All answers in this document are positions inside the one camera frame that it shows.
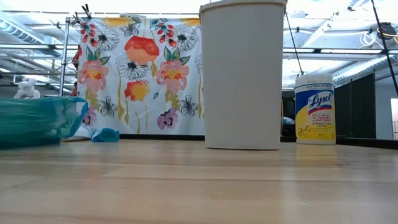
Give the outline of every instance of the lysol logo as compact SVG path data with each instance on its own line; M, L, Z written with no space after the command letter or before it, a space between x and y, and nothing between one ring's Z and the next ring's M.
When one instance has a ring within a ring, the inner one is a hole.
M332 94L329 91L323 91L311 96L307 104L308 115L320 110L331 110L331 97Z

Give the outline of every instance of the white trash can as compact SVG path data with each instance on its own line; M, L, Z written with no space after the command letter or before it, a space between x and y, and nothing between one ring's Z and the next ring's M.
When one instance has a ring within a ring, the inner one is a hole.
M279 149L284 0L200 8L206 147Z

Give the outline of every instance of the clothespin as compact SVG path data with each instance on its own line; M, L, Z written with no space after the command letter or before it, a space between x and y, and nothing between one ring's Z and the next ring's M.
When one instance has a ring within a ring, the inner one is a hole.
M90 14L90 12L88 10L88 4L86 4L86 7L85 6L81 6L81 8L84 10L84 12L86 13L87 17L89 19L91 19L91 14Z

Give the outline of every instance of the ceiling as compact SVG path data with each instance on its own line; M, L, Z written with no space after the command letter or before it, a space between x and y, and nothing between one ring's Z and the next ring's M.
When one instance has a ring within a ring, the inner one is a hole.
M398 28L397 0L375 0L377 11L381 22L391 22L392 27ZM119 17L119 13L142 14L147 17L198 17L199 7L209 0L146 0L146 1L122 1L113 0L111 4L98 4L98 1L86 0L93 17ZM81 1L15 1L1 0L0 9L3 15L11 18L24 27L27 32L43 37L46 42L63 43L65 32L65 18L71 17L75 12L84 16ZM373 7L370 0L290 0L287 5L290 25L293 29L294 42L297 47L308 48L342 48L342 49L382 49L381 39L376 37L377 24L375 21ZM284 25L284 47L293 47L289 26L285 19ZM70 29L69 44L78 44L80 34L76 29ZM0 31L1 43L24 43L23 41ZM398 49L398 41L394 39L386 42L389 49ZM33 60L46 67L58 68L60 57L55 60L44 60L48 55L31 50L13 50L15 54ZM72 58L76 51L69 50L68 58ZM345 71L344 69L355 68L364 62L372 61L380 56L369 55L334 55L324 57L317 54L300 55L302 70L306 74L331 73L339 76L335 81L341 85L350 78L360 77L361 74ZM4 52L0 51L0 61L10 59ZM75 73L75 69L69 65L68 73ZM284 55L283 81L284 86L293 86L300 67L294 54ZM67 83L73 83L75 77L67 77Z

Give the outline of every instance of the orange flower print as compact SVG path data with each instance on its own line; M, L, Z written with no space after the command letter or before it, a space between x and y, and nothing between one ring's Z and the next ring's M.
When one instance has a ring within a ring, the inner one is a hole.
M159 56L159 48L156 46L155 41L145 37L131 37L124 49L129 60L138 62L140 65L153 62Z
M189 74L189 67L183 66L180 60L162 62L160 70L156 72L156 81L161 85L166 85L166 90L170 90L174 95L178 90L184 90L187 86L186 76Z
M78 81L87 84L87 88L92 94L97 94L98 90L105 89L105 76L108 73L109 68L102 66L100 60L89 60L83 64L83 69L79 71Z
M149 93L148 82L145 80L128 82L124 91L126 97L130 96L132 101L144 101L144 97Z

